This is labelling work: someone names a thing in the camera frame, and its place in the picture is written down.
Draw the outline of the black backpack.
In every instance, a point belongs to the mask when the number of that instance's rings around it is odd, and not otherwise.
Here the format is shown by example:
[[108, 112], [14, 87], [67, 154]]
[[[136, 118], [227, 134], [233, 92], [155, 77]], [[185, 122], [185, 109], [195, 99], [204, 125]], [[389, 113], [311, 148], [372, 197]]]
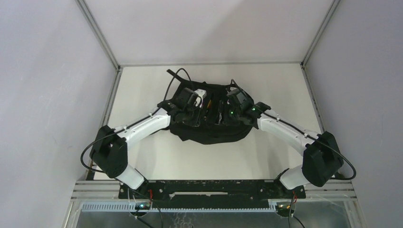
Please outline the black backpack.
[[[200, 126], [190, 127], [184, 124], [173, 124], [166, 128], [170, 133], [178, 136], [182, 141], [190, 140], [204, 145], [237, 142], [250, 133], [253, 126], [228, 126], [221, 122], [223, 105], [227, 101], [227, 93], [231, 86], [236, 86], [234, 82], [229, 85], [208, 84], [192, 81], [190, 78], [184, 79], [170, 69], [167, 70], [167, 73], [180, 82], [172, 98], [184, 88], [203, 89], [207, 92], [201, 110]], [[211, 100], [211, 105], [207, 109], [209, 100]]]

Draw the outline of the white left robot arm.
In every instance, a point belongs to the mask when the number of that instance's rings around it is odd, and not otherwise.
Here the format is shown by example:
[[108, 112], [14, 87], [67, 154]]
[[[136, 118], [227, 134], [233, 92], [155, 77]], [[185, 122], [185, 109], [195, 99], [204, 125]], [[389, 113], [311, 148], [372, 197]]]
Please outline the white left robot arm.
[[89, 157], [111, 179], [117, 179], [130, 187], [137, 198], [147, 195], [146, 178], [128, 162], [130, 149], [145, 137], [181, 122], [201, 109], [207, 92], [203, 89], [184, 88], [178, 96], [163, 100], [144, 117], [111, 128], [101, 127], [96, 139], [89, 146]]

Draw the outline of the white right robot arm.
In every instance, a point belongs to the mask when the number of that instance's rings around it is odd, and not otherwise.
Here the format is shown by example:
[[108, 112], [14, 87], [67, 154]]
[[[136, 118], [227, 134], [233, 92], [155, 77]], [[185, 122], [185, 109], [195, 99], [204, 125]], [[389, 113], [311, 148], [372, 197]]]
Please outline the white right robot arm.
[[227, 99], [230, 119], [275, 135], [302, 156], [301, 165], [288, 168], [277, 177], [279, 181], [274, 187], [279, 197], [286, 198], [294, 188], [309, 183], [322, 187], [344, 165], [332, 134], [320, 134], [291, 123], [265, 103], [255, 104], [244, 90], [234, 85]]

